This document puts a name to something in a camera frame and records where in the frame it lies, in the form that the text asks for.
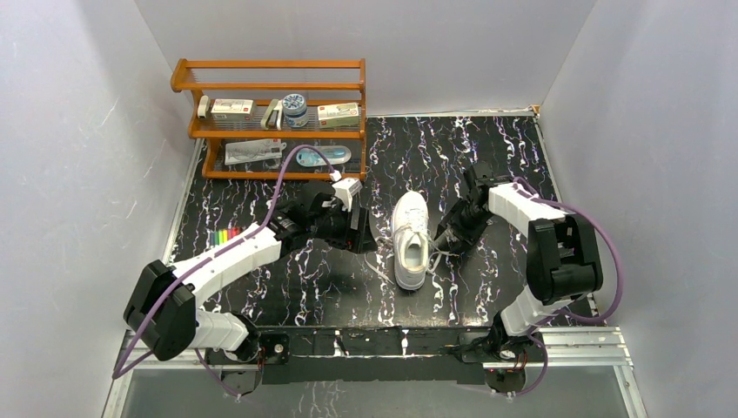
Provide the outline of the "white sneaker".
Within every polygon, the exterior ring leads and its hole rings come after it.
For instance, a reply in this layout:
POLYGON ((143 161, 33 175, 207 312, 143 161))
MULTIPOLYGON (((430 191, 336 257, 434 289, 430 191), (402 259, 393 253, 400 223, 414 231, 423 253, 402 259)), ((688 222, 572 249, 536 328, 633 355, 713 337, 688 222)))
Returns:
POLYGON ((397 202, 391 217, 394 278, 407 291, 420 289, 429 264, 428 210, 424 197, 406 192, 397 202))

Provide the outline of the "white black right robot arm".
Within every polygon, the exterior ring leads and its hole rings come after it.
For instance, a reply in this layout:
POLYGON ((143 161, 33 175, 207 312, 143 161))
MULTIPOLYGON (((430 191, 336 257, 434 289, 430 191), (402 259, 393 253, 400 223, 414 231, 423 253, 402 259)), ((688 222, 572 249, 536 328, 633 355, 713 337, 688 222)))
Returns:
POLYGON ((525 336, 559 311, 601 288, 603 274, 594 226, 583 216, 540 203, 509 175, 496 176, 486 161, 463 172, 466 192, 440 221, 434 246, 461 255, 478 244, 493 216, 527 239, 526 284, 498 312, 490 331, 463 342, 461 352, 479 349, 503 361, 525 347, 525 336))

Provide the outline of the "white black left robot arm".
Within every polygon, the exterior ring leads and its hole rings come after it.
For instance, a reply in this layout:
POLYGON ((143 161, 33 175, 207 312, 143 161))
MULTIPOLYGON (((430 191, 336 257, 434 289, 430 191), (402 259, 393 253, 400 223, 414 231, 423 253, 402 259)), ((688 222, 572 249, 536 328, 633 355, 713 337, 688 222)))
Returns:
POLYGON ((362 184, 311 180, 300 193, 272 208, 264 226, 254 223, 224 244, 167 266, 144 267, 124 310, 124 321, 159 361, 187 349, 219 349, 249 362, 261 350, 260 332, 242 314, 202 310, 235 280, 302 250, 311 240, 351 253, 377 249, 367 209, 359 205, 362 184))

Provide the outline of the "white shoelace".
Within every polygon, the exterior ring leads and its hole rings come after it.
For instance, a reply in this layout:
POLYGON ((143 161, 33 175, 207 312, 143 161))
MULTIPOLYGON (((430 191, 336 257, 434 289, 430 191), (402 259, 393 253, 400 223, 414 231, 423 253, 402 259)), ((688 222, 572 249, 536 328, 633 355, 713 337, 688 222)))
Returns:
POLYGON ((383 240, 392 245, 394 281, 407 291, 419 290, 426 275, 435 272, 441 258, 451 256, 432 243, 427 231, 409 225, 393 229, 391 237, 383 237, 383 240))

